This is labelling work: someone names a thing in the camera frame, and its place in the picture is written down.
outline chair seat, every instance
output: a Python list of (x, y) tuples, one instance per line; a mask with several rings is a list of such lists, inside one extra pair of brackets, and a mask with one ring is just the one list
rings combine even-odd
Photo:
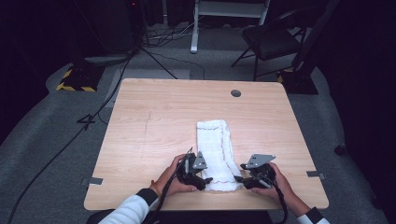
[[(251, 44), (258, 38), (258, 32), (255, 32), (254, 27), (246, 29), (243, 37)], [(252, 46), (252, 50), (263, 61), (296, 53), (302, 46), (288, 30), (284, 29), (261, 34), (258, 43)]]

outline folded cloth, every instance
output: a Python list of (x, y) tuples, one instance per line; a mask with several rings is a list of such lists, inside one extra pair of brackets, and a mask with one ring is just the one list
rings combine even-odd
[(205, 190), (230, 191), (242, 188), (234, 176), (241, 172), (233, 161), (233, 146), (230, 130), (223, 119), (197, 122), (197, 144), (207, 168), (202, 171), (202, 178), (212, 177)]

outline person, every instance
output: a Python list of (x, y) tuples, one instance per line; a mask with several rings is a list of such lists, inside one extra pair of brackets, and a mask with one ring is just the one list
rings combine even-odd
[[(176, 156), (171, 165), (167, 167), (160, 175), (156, 182), (151, 182), (147, 189), (139, 190), (135, 195), (127, 198), (117, 209), (105, 210), (90, 216), (87, 224), (100, 223), (143, 223), (153, 207), (161, 198), (163, 188), (169, 180), (177, 165), (183, 160), (185, 154)], [(292, 190), (287, 178), (282, 175), (276, 164), (270, 162), (271, 167), (276, 173), (276, 183), (284, 194), (286, 206), (297, 217), (301, 224), (308, 223), (329, 223), (318, 211), (316, 207), (310, 208), (304, 203)], [(194, 192), (197, 188), (193, 185), (185, 185), (178, 181), (177, 178), (172, 180), (169, 190), (166, 192), (166, 197), (170, 197), (180, 192)], [(276, 202), (280, 203), (278, 194), (275, 188), (259, 189), (252, 188), (251, 191), (261, 196), (267, 196)]]

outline table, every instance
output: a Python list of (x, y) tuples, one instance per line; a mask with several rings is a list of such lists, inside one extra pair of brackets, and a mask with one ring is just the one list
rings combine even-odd
[[(232, 90), (241, 92), (233, 97)], [(193, 147), (196, 123), (225, 119), (237, 165), (250, 156), (274, 154), (274, 162), (309, 205), (329, 205), (288, 97), (279, 83), (125, 78), (108, 123), (85, 208), (117, 207), (157, 180), (172, 159)], [(166, 198), (162, 210), (279, 209), (271, 199), (248, 189), (198, 191)]]
[(198, 51), (199, 15), (260, 18), (259, 24), (262, 25), (264, 24), (270, 1), (265, 0), (262, 4), (253, 4), (195, 0), (191, 53)]

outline chair leg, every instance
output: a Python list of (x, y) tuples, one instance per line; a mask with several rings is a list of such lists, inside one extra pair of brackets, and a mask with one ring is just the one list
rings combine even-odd
[(248, 53), (249, 50), (250, 50), (250, 48), (245, 49), (245, 51), (241, 54), (241, 56), (239, 56), (239, 58), (233, 64), (231, 64), (231, 67), (236, 65), (239, 62), (239, 60), (241, 60), (245, 56), (245, 54)]
[(256, 56), (254, 60), (254, 76), (253, 76), (253, 81), (256, 81), (257, 77), (257, 66), (259, 65), (259, 58)]

